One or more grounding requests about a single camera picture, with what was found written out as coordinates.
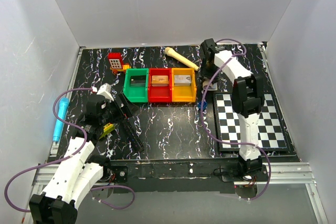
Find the beige leather card holder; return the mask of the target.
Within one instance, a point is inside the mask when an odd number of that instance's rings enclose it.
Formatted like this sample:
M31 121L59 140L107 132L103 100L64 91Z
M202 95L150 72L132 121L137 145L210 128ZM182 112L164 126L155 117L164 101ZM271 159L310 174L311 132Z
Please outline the beige leather card holder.
M217 91L217 83L208 83L208 82L203 82L202 87L205 90L206 87L208 86L208 91Z

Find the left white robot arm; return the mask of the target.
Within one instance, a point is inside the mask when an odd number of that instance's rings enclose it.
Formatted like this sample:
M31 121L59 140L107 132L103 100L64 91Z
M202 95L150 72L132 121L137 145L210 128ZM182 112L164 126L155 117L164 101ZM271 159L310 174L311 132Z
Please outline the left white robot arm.
M75 223L78 208L97 181L106 182L112 170L107 161L90 157L95 145L114 129L125 114L109 91L89 97L85 113L78 119L81 127L70 140L67 154L52 179L40 194L33 194L29 207L34 223Z

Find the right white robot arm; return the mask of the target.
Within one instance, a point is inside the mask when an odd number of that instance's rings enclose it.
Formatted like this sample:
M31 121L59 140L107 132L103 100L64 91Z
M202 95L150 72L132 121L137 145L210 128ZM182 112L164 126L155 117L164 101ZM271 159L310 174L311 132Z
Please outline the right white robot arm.
M242 180L251 180L262 170L263 162L258 147L258 120L265 102L263 78L246 69L237 57L244 56L247 49L242 45L242 52L232 53L226 45L219 45L213 38L201 43L204 59L201 66L205 96L210 86L218 82L217 76L223 72L233 85L232 109L238 115L240 126L240 148L237 173Z

